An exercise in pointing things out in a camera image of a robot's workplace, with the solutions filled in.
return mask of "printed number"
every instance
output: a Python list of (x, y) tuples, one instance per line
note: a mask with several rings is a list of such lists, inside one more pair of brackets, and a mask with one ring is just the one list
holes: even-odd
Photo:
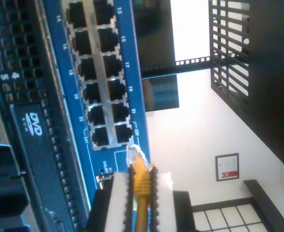
[(118, 13), (118, 14), (122, 14), (122, 13), (123, 13), (123, 11), (122, 11), (122, 8), (121, 8), (121, 7), (118, 7), (118, 8), (117, 8), (117, 13)]
[(9, 80), (9, 75), (8, 74), (1, 74), (0, 75), (1, 80), (5, 81), (5, 80)]
[(84, 143), (88, 144), (87, 136), (84, 137)]
[(12, 75), (11, 75), (11, 78), (13, 79), (17, 79), (20, 77), (20, 74), (18, 74), (17, 72), (13, 72)]

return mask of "ventilation grille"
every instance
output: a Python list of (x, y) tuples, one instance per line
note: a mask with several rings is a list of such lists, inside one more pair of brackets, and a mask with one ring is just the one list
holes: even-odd
[(49, 138), (59, 171), (67, 208), (76, 231), (80, 222), (67, 175), (58, 129), (50, 109), (45, 79), (49, 76), (42, 69), (38, 45), (31, 24), (28, 0), (0, 0), (0, 92), (9, 109), (10, 104), (40, 102), (48, 126)]
[(247, 113), (249, 3), (210, 1), (212, 86)]

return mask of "port number label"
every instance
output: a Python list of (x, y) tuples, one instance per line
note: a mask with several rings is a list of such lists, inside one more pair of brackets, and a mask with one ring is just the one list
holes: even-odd
[(122, 14), (122, 13), (123, 13), (123, 11), (122, 11), (122, 8), (121, 8), (121, 7), (118, 7), (118, 8), (117, 8), (117, 13), (118, 13), (118, 14)]
[(87, 139), (87, 136), (84, 136), (84, 143), (88, 144), (88, 139)]
[(1, 74), (0, 75), (1, 80), (5, 81), (5, 80), (9, 80), (9, 75), (8, 74)]

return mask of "network switch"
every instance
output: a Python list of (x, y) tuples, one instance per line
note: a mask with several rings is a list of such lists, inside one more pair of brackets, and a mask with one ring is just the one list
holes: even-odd
[(113, 2), (63, 0), (62, 6), (93, 149), (133, 144), (130, 115), (115, 121), (123, 109), (112, 106), (121, 102), (129, 111)]

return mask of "glass pane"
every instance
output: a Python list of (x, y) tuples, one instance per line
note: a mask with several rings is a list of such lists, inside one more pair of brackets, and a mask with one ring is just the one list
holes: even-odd
[(239, 205), (238, 209), (245, 223), (249, 224), (261, 221), (251, 204)]
[(231, 232), (248, 232), (246, 226), (231, 228)]
[(248, 226), (250, 232), (268, 232), (262, 223)]
[(244, 224), (236, 207), (228, 207), (221, 210), (223, 211), (229, 226), (239, 226)]
[(194, 213), (194, 220), (197, 230), (207, 231), (211, 229), (204, 211)]
[(212, 229), (220, 229), (228, 227), (220, 209), (208, 210), (206, 214), (209, 218)]

